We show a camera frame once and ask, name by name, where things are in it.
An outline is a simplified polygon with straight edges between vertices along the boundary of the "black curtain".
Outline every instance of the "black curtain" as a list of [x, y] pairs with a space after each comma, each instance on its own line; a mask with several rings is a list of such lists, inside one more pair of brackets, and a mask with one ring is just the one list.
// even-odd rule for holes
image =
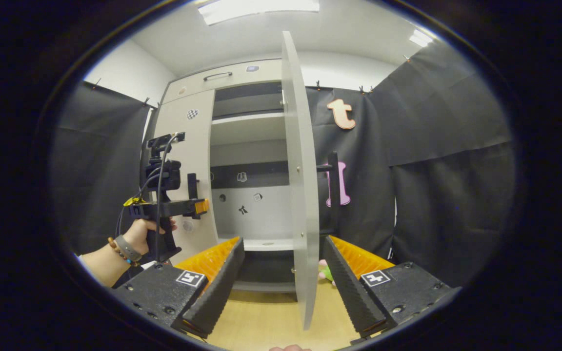
[[[149, 106], [86, 82], [60, 112], [49, 157], [58, 229], [76, 254], [114, 236], [123, 203], [139, 188], [142, 134]], [[131, 225], [127, 211], [122, 228]]]
[[[392, 244], [394, 227], [394, 190], [392, 171], [386, 166], [381, 135], [383, 119], [368, 95], [347, 89], [308, 87], [307, 98], [314, 131], [316, 163], [326, 164], [331, 151], [337, 151], [346, 164], [343, 179], [350, 203], [339, 213], [339, 232], [335, 235], [386, 257]], [[335, 124], [332, 110], [326, 105], [337, 98], [352, 106], [348, 118], [355, 120], [353, 129]], [[318, 173], [321, 229], [332, 227], [326, 174]]]
[[506, 112], [477, 69], [443, 42], [418, 51], [368, 98], [381, 120], [377, 159], [392, 170], [394, 262], [466, 284], [502, 240], [513, 200]]

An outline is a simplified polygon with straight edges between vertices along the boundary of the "stuffed toy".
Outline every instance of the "stuffed toy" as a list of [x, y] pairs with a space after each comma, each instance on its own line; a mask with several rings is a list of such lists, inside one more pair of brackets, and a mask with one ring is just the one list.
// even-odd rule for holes
[[331, 280], [333, 286], [336, 286], [333, 281], [333, 276], [331, 275], [331, 270], [328, 268], [328, 264], [326, 264], [326, 260], [320, 260], [318, 264], [321, 266], [319, 267], [320, 273], [318, 273], [318, 278]]

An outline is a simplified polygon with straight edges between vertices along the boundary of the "hand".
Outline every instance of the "hand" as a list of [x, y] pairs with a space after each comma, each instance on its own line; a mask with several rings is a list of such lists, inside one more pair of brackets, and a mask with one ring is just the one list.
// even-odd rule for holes
[[281, 349], [280, 347], [273, 347], [268, 351], [312, 351], [312, 349], [302, 349], [300, 346], [294, 344], [294, 345], [286, 346], [285, 349]]
[[[138, 251], [141, 255], [149, 252], [149, 245], [147, 245], [147, 231], [155, 231], [157, 224], [153, 220], [138, 218], [129, 227], [127, 233], [123, 234], [125, 241], [129, 242], [132, 248]], [[170, 229], [176, 231], [177, 226], [172, 217], [170, 217]], [[160, 227], [160, 234], [164, 234], [165, 230]]]

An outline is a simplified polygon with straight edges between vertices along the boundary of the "cabinet handle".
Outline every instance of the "cabinet handle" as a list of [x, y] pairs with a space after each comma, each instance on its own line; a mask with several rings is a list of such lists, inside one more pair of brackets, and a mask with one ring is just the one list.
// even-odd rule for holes
[[205, 82], [207, 82], [207, 78], [214, 77], [214, 76], [220, 76], [221, 74], [227, 74], [228, 76], [232, 76], [233, 72], [227, 71], [227, 72], [223, 72], [223, 73], [212, 74], [211, 76], [207, 76], [207, 77], [203, 78], [203, 80], [205, 80]]

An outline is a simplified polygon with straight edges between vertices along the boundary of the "checkered sticker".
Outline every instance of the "checkered sticker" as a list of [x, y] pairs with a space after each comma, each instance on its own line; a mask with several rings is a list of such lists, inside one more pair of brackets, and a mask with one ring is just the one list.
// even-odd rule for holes
[[366, 274], [361, 274], [361, 279], [368, 284], [369, 287], [373, 287], [378, 284], [383, 284], [384, 282], [389, 282], [391, 279], [382, 273], [381, 271], [374, 271]]
[[199, 110], [190, 110], [188, 111], [188, 119], [192, 119], [199, 114]]
[[185, 285], [191, 285], [193, 287], [199, 286], [201, 280], [203, 280], [204, 275], [201, 273], [194, 273], [190, 271], [183, 271], [177, 278], [177, 281]]

